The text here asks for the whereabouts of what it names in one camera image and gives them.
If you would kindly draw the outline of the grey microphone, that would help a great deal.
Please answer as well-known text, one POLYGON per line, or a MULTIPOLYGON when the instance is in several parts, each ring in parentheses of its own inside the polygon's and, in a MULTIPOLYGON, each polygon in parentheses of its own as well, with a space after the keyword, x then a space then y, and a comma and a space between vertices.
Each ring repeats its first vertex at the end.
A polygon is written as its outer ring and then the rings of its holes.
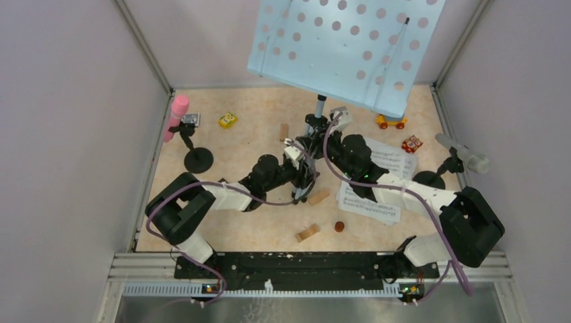
POLYGON ((418 172, 412 180, 414 182, 432 187, 445 189, 446 184, 442 176, 449 172, 451 174, 461 174, 466 170, 478 174, 486 174, 490 170, 490 160, 482 153, 478 153, 465 145, 458 143, 443 133, 435 135, 437 142, 446 148, 449 157, 446 158, 435 172, 418 172))

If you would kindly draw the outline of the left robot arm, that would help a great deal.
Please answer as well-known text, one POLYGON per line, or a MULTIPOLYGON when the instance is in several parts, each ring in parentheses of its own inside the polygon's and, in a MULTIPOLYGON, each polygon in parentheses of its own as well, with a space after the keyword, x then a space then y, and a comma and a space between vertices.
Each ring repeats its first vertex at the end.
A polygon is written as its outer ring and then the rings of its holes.
POLYGON ((197 228, 212 210, 254 211, 266 204, 269 191, 292 184, 308 190, 318 172, 312 159, 279 161, 262 155, 250 173, 235 183, 201 182, 184 172, 153 198, 145 208, 149 233, 190 256, 190 268, 200 278, 215 272, 213 248, 197 228))

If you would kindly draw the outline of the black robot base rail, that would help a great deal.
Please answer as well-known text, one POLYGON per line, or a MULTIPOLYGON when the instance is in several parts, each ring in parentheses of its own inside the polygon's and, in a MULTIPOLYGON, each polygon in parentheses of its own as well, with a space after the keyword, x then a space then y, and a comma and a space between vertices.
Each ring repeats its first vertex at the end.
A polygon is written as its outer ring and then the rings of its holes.
POLYGON ((372 291, 399 279, 437 279, 435 263, 413 266, 402 254, 383 252, 226 252, 213 254, 205 267, 183 256, 175 279, 225 278, 229 291, 372 291))

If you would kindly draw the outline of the light blue music stand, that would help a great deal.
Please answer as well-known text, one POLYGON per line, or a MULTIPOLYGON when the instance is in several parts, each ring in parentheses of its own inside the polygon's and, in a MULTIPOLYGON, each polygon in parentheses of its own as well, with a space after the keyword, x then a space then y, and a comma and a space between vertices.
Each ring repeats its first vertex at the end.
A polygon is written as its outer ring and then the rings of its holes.
MULTIPOLYGON (((305 133, 293 139, 315 162, 314 130, 331 130, 327 99, 404 116, 443 7, 443 1, 263 1, 247 69, 318 96, 305 133)), ((292 202, 313 186, 294 188, 292 202)))

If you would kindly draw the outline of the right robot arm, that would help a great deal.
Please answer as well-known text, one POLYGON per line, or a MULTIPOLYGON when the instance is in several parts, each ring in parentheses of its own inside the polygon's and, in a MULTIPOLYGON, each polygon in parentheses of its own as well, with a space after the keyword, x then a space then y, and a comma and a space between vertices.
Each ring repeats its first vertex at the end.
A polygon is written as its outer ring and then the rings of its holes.
POLYGON ((403 277, 413 277, 425 264, 445 260, 477 268, 506 232, 473 187, 453 191, 401 178, 372 161, 361 135, 342 137, 341 132, 327 129, 318 132, 317 141, 332 173, 358 197, 423 215, 434 224, 436 233, 413 238, 396 257, 395 269, 403 277))

